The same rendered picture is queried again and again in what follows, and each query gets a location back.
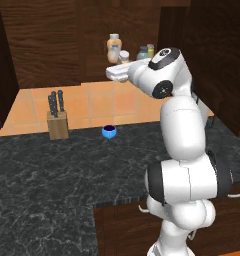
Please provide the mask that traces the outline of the grey-lidded jar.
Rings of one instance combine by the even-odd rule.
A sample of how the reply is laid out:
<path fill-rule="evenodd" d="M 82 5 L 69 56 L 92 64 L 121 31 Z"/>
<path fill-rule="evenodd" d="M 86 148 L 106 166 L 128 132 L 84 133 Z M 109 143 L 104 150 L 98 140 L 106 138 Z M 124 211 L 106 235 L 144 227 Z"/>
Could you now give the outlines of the grey-lidded jar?
<path fill-rule="evenodd" d="M 141 46 L 140 50 L 137 54 L 137 60 L 142 60 L 148 58 L 148 47 L 147 46 Z"/>

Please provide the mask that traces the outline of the dark wood base cupboard door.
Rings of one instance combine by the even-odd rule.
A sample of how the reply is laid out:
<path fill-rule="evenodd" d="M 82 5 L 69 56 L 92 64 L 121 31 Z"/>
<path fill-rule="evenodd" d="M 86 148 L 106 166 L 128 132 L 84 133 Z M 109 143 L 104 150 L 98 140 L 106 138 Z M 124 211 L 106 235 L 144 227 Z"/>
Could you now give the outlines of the dark wood base cupboard door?
<path fill-rule="evenodd" d="M 231 194 L 240 194 L 240 185 L 233 185 Z M 212 199 L 216 209 L 214 223 L 199 229 L 189 248 L 196 256 L 219 256 L 240 251 L 240 198 Z"/>
<path fill-rule="evenodd" d="M 93 205 L 99 256 L 146 256 L 157 240 L 162 220 L 149 213 L 146 197 Z"/>

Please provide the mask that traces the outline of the white-capped shaker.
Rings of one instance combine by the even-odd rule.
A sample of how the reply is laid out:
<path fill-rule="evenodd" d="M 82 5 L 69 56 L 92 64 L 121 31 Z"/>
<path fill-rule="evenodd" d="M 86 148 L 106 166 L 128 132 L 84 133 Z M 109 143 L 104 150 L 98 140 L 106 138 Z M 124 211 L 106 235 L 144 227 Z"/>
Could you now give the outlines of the white-capped shaker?
<path fill-rule="evenodd" d="M 126 50 L 121 50 L 119 53 L 119 63 L 126 64 L 129 62 L 129 52 Z"/>

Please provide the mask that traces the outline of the dark wood cabinet door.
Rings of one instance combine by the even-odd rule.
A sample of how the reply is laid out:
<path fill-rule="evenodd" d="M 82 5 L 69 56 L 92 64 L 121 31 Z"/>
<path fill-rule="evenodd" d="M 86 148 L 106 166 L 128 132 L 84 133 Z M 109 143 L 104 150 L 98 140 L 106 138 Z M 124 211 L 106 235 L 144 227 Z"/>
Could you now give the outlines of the dark wood cabinet door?
<path fill-rule="evenodd" d="M 191 0 L 185 54 L 198 96 L 240 137 L 240 0 Z"/>
<path fill-rule="evenodd" d="M 19 85 L 0 11 L 0 130 L 18 92 Z"/>

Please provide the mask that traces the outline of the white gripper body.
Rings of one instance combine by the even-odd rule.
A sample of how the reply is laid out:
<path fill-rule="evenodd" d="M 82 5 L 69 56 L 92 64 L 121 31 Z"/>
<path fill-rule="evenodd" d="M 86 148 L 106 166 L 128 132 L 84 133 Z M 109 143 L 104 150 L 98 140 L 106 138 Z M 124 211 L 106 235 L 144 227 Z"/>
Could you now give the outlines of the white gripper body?
<path fill-rule="evenodd" d="M 131 64 L 119 64 L 106 69 L 106 77 L 112 81 L 122 82 L 128 79 L 128 70 Z"/>

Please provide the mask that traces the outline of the blue bowl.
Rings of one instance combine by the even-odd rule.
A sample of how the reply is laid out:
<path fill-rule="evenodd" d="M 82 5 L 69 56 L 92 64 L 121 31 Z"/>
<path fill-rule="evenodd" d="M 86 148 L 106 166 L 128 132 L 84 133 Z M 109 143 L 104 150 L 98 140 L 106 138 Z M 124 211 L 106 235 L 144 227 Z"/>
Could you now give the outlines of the blue bowl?
<path fill-rule="evenodd" d="M 107 139 L 114 138 L 116 134 L 117 134 L 117 129 L 113 125 L 106 125 L 102 128 L 102 135 Z"/>

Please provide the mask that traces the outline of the wooden knife block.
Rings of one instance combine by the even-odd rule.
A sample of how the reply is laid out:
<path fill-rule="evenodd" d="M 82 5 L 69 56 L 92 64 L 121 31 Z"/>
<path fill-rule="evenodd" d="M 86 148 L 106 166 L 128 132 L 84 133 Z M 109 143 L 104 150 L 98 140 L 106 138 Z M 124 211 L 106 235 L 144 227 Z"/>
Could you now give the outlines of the wooden knife block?
<path fill-rule="evenodd" d="M 67 139 L 69 137 L 67 112 L 59 112 L 55 117 L 47 112 L 48 131 L 51 140 Z"/>

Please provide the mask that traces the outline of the orange condiment bottle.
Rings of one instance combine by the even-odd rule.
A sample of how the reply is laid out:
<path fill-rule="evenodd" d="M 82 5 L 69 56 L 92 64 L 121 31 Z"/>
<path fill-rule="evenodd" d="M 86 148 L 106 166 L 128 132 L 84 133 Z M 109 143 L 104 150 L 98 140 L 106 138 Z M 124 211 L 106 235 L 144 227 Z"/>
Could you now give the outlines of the orange condiment bottle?
<path fill-rule="evenodd" d="M 119 53 L 122 48 L 122 41 L 117 33 L 112 33 L 109 40 L 107 41 L 107 58 L 112 64 L 118 62 Z"/>

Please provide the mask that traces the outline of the dark wood wall cabinet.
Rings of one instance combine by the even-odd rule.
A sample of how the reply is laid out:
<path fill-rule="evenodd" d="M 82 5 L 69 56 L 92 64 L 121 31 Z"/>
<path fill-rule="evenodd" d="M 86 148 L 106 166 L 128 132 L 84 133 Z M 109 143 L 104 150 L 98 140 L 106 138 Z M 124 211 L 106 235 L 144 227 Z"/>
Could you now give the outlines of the dark wood wall cabinet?
<path fill-rule="evenodd" d="M 141 46 L 179 46 L 191 0 L 0 0 L 21 88 L 105 79 L 117 33 L 134 60 Z"/>

